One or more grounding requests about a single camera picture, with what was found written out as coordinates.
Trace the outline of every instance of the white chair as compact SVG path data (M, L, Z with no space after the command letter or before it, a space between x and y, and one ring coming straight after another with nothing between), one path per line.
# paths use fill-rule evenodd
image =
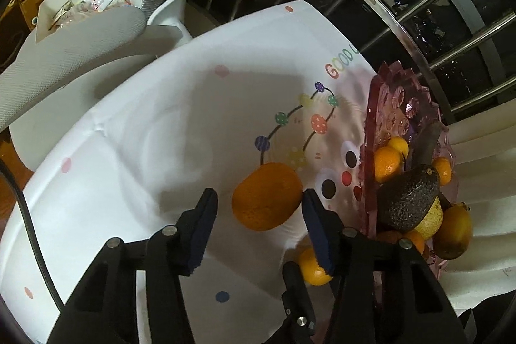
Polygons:
M35 31L30 34L15 62L0 74L0 131L10 127L28 168L37 169L102 96L192 39L183 24L185 2L142 0L141 8L107 10L38 43Z

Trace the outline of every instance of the metal screw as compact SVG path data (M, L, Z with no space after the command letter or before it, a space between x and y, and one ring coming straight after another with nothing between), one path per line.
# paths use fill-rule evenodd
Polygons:
M162 234L165 236L174 236L176 233L177 228L174 225L168 225L162 229Z
M120 245L120 238L111 238L106 243L108 248L116 248Z
M342 234L348 238L354 238L357 236L357 230L353 229L352 227L345 227L342 229Z
M401 246L405 250L409 250L412 248L412 241L407 238L401 238L398 242L399 246Z

